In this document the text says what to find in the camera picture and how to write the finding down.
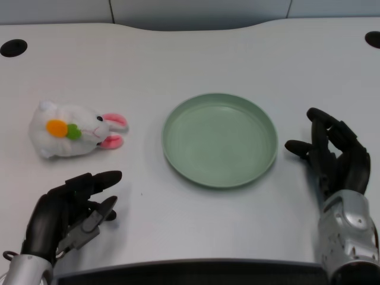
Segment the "wall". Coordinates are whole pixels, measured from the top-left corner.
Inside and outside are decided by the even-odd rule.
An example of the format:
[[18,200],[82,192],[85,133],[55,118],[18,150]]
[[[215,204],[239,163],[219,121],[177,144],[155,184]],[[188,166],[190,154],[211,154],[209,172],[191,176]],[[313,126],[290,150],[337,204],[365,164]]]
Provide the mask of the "wall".
[[114,22],[150,30],[220,30],[286,17],[353,16],[380,16],[380,0],[0,0],[0,24]]

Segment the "robotic hand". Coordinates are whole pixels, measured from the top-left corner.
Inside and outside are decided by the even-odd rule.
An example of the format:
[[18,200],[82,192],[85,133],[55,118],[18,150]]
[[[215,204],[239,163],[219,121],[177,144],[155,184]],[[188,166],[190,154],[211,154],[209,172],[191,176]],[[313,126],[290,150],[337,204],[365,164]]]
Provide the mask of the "robotic hand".
[[80,249],[99,233],[98,225],[116,218],[117,197],[101,204],[88,199],[121,180],[120,171],[91,173],[51,189],[37,202],[30,218],[21,254],[4,252],[11,260],[3,285],[50,284],[53,267],[71,249]]
[[[316,108],[307,112],[312,143],[288,141],[285,147],[305,159],[324,197],[318,224],[321,262],[331,284],[380,284],[379,242],[364,197],[371,160],[344,123]],[[328,141],[342,151],[336,158]]]

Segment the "plate rim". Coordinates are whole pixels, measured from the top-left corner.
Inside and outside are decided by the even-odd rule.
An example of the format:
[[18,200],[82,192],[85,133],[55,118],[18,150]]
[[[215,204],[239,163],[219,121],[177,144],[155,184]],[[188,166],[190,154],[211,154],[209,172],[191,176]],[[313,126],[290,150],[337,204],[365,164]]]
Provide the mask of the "plate rim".
[[[268,118],[273,130],[274,130],[274,135],[275,135],[275,150],[273,152],[273,155],[272,155],[272,158],[270,160],[270,162],[268,163],[268,165],[266,166],[266,168],[259,172],[257,175],[255,175],[254,177],[248,179],[247,181],[244,181],[244,182],[239,182],[237,184],[234,184],[234,185],[227,185],[227,186],[220,186],[220,185],[212,185],[212,184],[209,184],[209,183],[204,183],[204,182],[199,182],[199,181],[196,181],[192,178],[190,178],[188,175],[184,174],[182,171],[180,171],[178,169],[178,167],[175,166],[175,164],[170,160],[170,156],[168,155],[167,153],[167,150],[165,148],[165,144],[164,144],[164,131],[166,129],[166,126],[167,126],[167,123],[168,123],[168,120],[170,118],[170,116],[174,113],[175,110],[177,110],[180,106],[182,106],[183,104],[185,104],[187,101],[190,101],[192,99],[195,99],[197,97],[201,97],[201,96],[205,96],[205,95],[212,95],[212,94],[222,94],[222,95],[228,95],[228,96],[233,96],[233,97],[237,97],[237,98],[240,98],[240,99],[243,99],[247,102],[249,102],[250,104],[253,104],[255,105],[258,109],[260,109],[264,115]],[[244,97],[241,97],[241,96],[237,96],[237,95],[234,95],[234,94],[229,94],[229,93],[224,93],[224,92],[212,92],[212,93],[204,93],[204,94],[200,94],[200,95],[196,95],[196,96],[193,96],[185,101],[182,101],[181,103],[179,103],[176,107],[174,107],[172,109],[172,111],[169,113],[169,115],[166,117],[165,121],[164,121],[164,125],[162,127],[162,130],[161,130],[161,146],[162,146],[162,149],[163,149],[163,152],[164,152],[164,156],[166,158],[166,160],[170,163],[170,165],[179,173],[181,174],[184,178],[190,180],[191,182],[193,183],[196,183],[196,184],[199,184],[199,185],[203,185],[203,186],[207,186],[207,187],[210,187],[210,188],[234,188],[234,187],[239,187],[239,186],[242,186],[242,185],[246,185],[256,179],[258,179],[260,176],[262,176],[265,172],[268,171],[268,169],[272,166],[272,164],[274,163],[274,161],[276,160],[276,157],[277,157],[277,153],[278,153],[278,133],[277,133],[277,129],[276,129],[276,126],[274,125],[271,117],[268,116],[268,114],[266,113],[266,111],[261,108],[260,106],[258,106],[257,104],[255,104],[254,102],[248,100],[247,98],[244,98]]]

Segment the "robotic wrist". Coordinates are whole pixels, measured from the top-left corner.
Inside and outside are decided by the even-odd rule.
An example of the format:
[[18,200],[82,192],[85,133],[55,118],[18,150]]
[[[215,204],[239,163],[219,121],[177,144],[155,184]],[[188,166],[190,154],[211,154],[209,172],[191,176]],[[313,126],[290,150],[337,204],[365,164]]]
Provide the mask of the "robotic wrist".
[[330,196],[324,202],[318,232],[321,261],[333,284],[343,284],[336,283],[343,271],[377,268],[380,272],[377,231],[362,194],[340,190]]

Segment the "green felt leaf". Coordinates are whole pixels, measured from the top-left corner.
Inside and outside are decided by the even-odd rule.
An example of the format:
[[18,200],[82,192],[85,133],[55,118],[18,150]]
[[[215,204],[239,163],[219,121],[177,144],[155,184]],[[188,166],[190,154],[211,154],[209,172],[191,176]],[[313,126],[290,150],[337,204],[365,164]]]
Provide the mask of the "green felt leaf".
[[78,129],[78,126],[74,123],[67,125],[67,135],[66,137],[70,140],[77,140],[82,136],[82,132]]

